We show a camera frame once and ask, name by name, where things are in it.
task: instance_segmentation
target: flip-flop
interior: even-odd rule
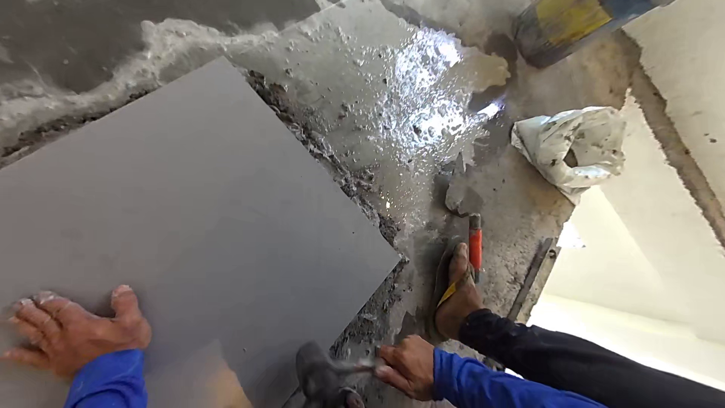
[[[451,259],[453,258],[455,247],[462,242],[465,243],[465,240],[459,235],[456,235],[448,240],[446,250],[443,252],[443,256],[441,256],[441,261],[438,263],[438,269],[436,270],[436,283],[434,285],[433,295],[431,296],[431,302],[428,307],[430,316],[428,317],[427,331],[428,336],[431,338],[431,341],[433,343],[442,343],[448,340],[448,337],[442,335],[436,328],[436,312],[438,311],[438,308],[446,300],[448,300],[448,298],[453,296],[453,293],[455,293],[456,290],[458,290],[458,288],[463,283],[465,283],[467,279],[470,278],[471,282],[474,279],[473,267],[469,262],[467,273],[460,275],[460,277],[458,277],[458,279],[456,279],[454,282],[448,283],[448,277],[450,275],[448,271],[448,266],[450,265]]]

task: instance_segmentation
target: black pants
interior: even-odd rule
[[[720,390],[573,335],[512,322],[488,309],[466,317],[459,339],[527,380],[573,391],[609,408],[725,407]]]

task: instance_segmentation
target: blue sleeve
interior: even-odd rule
[[[63,408],[145,408],[144,353],[125,350],[105,354],[75,375]]]
[[[494,371],[439,348],[434,352],[433,395],[457,408],[604,408],[576,393]]]

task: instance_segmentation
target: plastic bag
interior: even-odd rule
[[[613,107],[585,107],[514,123],[511,144],[572,203],[624,168],[624,120]]]

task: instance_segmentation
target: toe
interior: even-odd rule
[[[468,245],[460,243],[453,251],[451,263],[448,265],[448,278],[452,282],[468,269]]]

